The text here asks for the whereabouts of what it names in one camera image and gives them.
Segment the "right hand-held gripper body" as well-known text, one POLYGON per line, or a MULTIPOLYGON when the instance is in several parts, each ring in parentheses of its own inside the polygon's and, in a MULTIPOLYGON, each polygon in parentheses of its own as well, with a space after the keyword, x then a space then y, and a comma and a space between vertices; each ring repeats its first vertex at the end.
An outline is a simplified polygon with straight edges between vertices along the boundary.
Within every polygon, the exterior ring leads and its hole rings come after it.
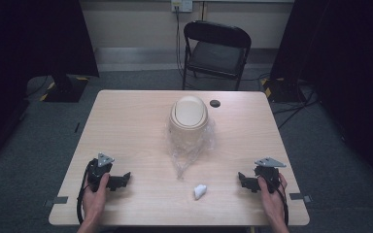
POLYGON ((285 168, 286 164, 271 158, 265 157, 254 162, 256 167, 254 172, 258 177, 263 177, 266 180, 268 191, 273 193, 279 188, 279 168, 285 168))

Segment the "white crumpled tissue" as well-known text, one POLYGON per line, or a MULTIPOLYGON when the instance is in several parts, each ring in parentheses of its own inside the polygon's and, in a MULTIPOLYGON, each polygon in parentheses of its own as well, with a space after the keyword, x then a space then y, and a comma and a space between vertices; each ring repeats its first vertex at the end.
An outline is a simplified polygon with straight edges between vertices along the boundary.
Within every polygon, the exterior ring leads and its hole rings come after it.
POLYGON ((194 198, 199 200, 207 192, 207 186, 205 184, 199 184, 194 188, 194 198))

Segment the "beige swing-lid bin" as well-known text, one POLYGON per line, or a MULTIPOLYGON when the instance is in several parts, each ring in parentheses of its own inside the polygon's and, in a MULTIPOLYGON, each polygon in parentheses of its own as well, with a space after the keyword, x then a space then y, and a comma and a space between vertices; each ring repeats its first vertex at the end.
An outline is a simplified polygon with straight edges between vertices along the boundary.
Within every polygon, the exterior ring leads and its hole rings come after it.
POLYGON ((171 108, 168 132, 174 144, 192 147, 203 137, 208 124, 208 110, 197 96, 184 96, 171 108))

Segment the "person's left hand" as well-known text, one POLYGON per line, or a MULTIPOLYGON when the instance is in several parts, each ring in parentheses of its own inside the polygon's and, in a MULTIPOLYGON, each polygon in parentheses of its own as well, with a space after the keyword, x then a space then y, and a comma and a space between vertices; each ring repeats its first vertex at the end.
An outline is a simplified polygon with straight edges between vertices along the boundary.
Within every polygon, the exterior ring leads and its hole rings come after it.
POLYGON ((84 194, 84 212, 85 218, 82 225, 95 226, 97 225, 104 212, 106 203, 106 185, 109 181, 110 174, 106 173, 102 176, 98 190, 92 192, 91 190, 86 190, 84 194))

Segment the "white wall socket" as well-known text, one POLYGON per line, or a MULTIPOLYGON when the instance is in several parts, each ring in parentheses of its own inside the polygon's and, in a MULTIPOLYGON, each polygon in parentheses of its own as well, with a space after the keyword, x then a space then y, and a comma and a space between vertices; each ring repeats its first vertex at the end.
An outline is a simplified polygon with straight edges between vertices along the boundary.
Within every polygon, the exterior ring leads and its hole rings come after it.
POLYGON ((193 11, 192 0, 171 0, 171 11, 176 13, 191 13, 193 11))

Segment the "person's right hand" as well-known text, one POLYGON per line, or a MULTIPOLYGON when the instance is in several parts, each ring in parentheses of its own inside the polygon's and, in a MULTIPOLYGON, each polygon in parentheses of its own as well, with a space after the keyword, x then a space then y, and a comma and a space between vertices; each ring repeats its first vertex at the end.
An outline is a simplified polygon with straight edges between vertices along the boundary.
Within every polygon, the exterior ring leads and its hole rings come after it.
POLYGON ((281 182, 279 191, 270 193, 268 191, 266 180, 263 177, 258 178, 258 184, 261 189, 261 203, 263 211, 266 214, 270 225, 274 227, 286 225, 282 195, 284 194, 288 183, 282 174, 279 174, 279 179, 281 182))

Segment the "grey tape strip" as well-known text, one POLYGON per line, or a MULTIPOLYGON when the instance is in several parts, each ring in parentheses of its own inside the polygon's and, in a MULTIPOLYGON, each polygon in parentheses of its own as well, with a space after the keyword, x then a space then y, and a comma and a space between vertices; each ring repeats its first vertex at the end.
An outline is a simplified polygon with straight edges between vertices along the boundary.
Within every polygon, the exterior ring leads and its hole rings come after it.
POLYGON ((310 195, 304 195, 302 193, 290 193, 289 197, 291 200, 303 200, 305 203, 310 203, 313 201, 310 195))
POLYGON ((44 202, 44 207, 52 207, 55 204, 66 204, 68 196, 57 196, 44 202))

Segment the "black stand base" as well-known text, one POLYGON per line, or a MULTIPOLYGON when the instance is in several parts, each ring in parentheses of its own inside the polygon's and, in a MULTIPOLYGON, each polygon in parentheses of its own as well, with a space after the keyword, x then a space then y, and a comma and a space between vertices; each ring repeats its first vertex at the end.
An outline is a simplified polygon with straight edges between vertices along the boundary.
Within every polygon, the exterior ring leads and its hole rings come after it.
POLYGON ((272 103, 303 103, 306 101, 298 83, 279 78, 262 79, 261 85, 267 99, 272 103))
POLYGON ((64 73, 53 74, 53 82, 40 98, 43 102, 77 103, 88 83, 88 78, 69 77, 64 73))

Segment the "clear plastic bag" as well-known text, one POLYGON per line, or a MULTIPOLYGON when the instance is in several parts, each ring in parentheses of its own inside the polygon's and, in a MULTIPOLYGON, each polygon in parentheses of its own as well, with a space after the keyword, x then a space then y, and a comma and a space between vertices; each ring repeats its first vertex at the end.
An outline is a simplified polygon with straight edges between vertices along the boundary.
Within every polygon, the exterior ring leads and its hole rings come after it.
POLYGON ((210 117, 192 128, 181 126, 169 118, 165 131, 167 148, 178 179, 201 154, 216 147, 215 122, 210 117))

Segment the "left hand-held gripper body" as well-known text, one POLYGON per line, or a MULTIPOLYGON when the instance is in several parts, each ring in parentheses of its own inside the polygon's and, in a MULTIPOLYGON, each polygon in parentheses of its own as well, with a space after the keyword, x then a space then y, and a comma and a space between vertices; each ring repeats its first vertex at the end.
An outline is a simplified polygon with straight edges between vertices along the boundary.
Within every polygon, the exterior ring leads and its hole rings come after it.
POLYGON ((111 171, 114 161, 112 157, 99 152, 97 157, 89 162, 87 182, 92 192, 98 190, 103 175, 111 171))

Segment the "black curtain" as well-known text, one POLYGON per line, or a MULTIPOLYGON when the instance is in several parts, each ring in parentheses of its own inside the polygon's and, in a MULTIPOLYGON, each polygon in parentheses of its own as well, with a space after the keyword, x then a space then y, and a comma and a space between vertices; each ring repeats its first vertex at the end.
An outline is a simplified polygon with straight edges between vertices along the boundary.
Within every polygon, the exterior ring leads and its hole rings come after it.
POLYGON ((373 168, 373 0, 294 0, 271 77, 312 83, 373 168))
POLYGON ((0 0, 0 149, 29 80, 61 73, 99 75, 80 0, 0 0))

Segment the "black folding chair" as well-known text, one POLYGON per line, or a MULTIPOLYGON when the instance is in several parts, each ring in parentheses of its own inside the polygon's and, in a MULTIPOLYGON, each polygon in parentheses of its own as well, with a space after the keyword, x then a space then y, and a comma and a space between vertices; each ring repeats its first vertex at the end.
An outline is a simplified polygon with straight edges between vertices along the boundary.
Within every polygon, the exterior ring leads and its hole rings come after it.
POLYGON ((239 88, 252 39, 237 26, 205 20, 189 22, 184 27, 186 40, 182 89, 187 71, 235 80, 239 88))

